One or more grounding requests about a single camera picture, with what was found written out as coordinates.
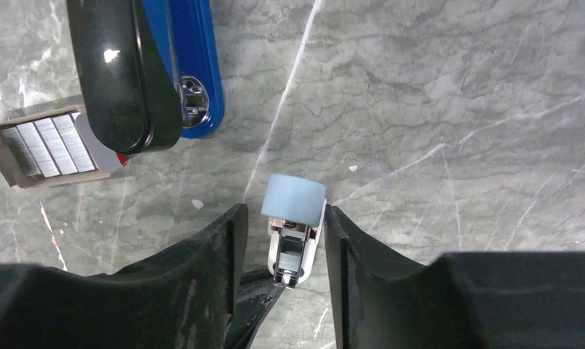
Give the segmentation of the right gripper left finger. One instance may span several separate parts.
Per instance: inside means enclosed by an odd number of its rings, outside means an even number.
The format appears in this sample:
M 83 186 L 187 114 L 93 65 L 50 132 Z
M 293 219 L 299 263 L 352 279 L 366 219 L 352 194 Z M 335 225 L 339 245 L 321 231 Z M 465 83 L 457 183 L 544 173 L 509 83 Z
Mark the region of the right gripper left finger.
M 0 264 L 0 348 L 222 348 L 248 208 L 113 274 Z

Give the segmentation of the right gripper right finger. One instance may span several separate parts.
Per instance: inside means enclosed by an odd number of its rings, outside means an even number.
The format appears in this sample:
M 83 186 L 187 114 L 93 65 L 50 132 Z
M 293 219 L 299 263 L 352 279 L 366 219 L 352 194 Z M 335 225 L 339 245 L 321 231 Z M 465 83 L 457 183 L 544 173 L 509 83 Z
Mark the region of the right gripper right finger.
M 585 348 L 585 252 L 450 252 L 422 265 L 325 212 L 338 348 Z

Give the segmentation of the staple tray with staples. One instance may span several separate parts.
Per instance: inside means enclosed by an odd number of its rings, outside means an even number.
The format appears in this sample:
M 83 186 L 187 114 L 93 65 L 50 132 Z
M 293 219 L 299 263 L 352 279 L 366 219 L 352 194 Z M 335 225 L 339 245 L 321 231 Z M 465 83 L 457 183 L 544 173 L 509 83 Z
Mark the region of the staple tray with staples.
M 127 161 L 95 137 L 78 105 L 0 123 L 0 173 L 10 187 L 102 180 Z

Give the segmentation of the light blue small stapler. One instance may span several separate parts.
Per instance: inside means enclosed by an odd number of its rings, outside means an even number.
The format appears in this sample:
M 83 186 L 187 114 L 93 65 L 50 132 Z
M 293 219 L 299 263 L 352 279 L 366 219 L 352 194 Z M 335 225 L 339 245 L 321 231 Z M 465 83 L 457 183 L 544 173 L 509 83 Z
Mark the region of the light blue small stapler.
M 270 176 L 261 214 L 268 218 L 267 267 L 277 286 L 294 289 L 311 275 L 326 206 L 327 187 L 320 182 Z

